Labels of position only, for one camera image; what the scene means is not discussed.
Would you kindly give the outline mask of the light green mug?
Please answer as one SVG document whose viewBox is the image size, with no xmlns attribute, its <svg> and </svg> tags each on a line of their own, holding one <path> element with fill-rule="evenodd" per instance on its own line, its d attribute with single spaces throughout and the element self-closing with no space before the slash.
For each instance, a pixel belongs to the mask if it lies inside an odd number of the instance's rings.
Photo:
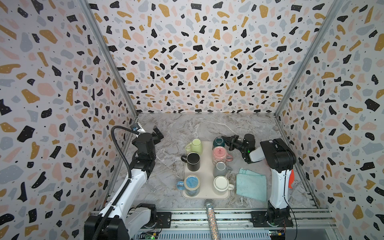
<svg viewBox="0 0 384 240">
<path fill-rule="evenodd" d="M 185 147 L 186 154 L 197 153 L 201 155 L 203 153 L 203 145 L 200 139 L 194 139 L 188 143 Z"/>
</svg>

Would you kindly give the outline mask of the dark green mug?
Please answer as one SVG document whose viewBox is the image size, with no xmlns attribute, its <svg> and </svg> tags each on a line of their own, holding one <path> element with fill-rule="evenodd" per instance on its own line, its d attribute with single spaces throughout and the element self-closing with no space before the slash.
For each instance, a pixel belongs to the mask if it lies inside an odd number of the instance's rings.
<svg viewBox="0 0 384 240">
<path fill-rule="evenodd" d="M 216 147 L 225 147 L 226 143 L 222 137 L 216 137 L 213 141 L 213 147 L 212 149 Z"/>
</svg>

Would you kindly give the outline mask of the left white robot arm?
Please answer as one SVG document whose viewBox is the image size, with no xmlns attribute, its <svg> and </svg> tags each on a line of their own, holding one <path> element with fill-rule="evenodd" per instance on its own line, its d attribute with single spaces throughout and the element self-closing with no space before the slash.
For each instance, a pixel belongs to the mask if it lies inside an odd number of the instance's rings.
<svg viewBox="0 0 384 240">
<path fill-rule="evenodd" d="M 115 136 L 115 130 L 122 129 L 135 135 L 132 144 L 137 148 L 129 162 L 122 152 Z M 157 225 L 157 208 L 154 204 L 139 204 L 131 214 L 133 201 L 141 188 L 147 183 L 154 167 L 155 145 L 164 135 L 157 128 L 147 133 L 140 123 L 130 128 L 114 126 L 111 137 L 118 153 L 121 155 L 128 173 L 118 192 L 98 215 L 89 216 L 84 224 L 86 240 L 131 240 L 143 227 L 153 228 Z"/>
</svg>

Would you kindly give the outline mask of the pink ghost mug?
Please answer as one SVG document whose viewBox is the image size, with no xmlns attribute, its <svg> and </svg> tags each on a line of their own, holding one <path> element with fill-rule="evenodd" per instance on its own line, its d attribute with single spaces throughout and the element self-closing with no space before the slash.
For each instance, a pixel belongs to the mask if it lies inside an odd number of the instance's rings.
<svg viewBox="0 0 384 240">
<path fill-rule="evenodd" d="M 233 156 L 230 155 L 224 147 L 218 146 L 213 149 L 212 162 L 214 165 L 216 165 L 218 162 L 223 162 L 226 164 L 227 162 L 231 162 L 233 159 Z"/>
</svg>

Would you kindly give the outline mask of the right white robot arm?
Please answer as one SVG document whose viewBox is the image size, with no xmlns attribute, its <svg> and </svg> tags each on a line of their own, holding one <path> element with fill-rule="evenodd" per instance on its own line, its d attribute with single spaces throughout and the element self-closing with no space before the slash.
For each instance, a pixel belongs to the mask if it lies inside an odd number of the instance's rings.
<svg viewBox="0 0 384 240">
<path fill-rule="evenodd" d="M 264 215 L 261 212 L 254 214 L 254 226 L 291 227 L 293 224 L 290 213 L 293 211 L 287 197 L 290 176 L 297 161 L 293 151 L 280 138 L 261 141 L 259 148 L 256 148 L 256 140 L 252 134 L 246 134 L 243 140 L 238 135 L 222 138 L 230 151 L 236 149 L 241 152 L 246 163 L 266 160 L 271 168 L 272 190 L 268 208 Z"/>
</svg>

